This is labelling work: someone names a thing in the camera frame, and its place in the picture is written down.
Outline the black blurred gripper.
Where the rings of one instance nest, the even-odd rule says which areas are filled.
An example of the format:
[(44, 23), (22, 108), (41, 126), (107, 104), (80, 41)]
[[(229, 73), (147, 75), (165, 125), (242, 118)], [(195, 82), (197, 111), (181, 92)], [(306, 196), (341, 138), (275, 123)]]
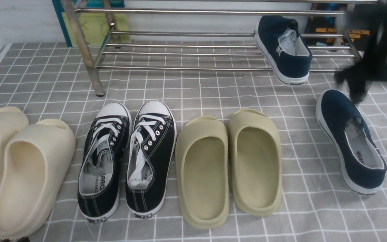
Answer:
[(347, 12), (337, 20), (338, 29), (355, 29), (360, 24), (367, 24), (371, 32), (363, 57), (335, 73), (337, 84), (348, 84), (349, 98), (354, 104), (364, 101), (371, 82), (387, 83), (387, 0), (373, 5), (371, 10)]

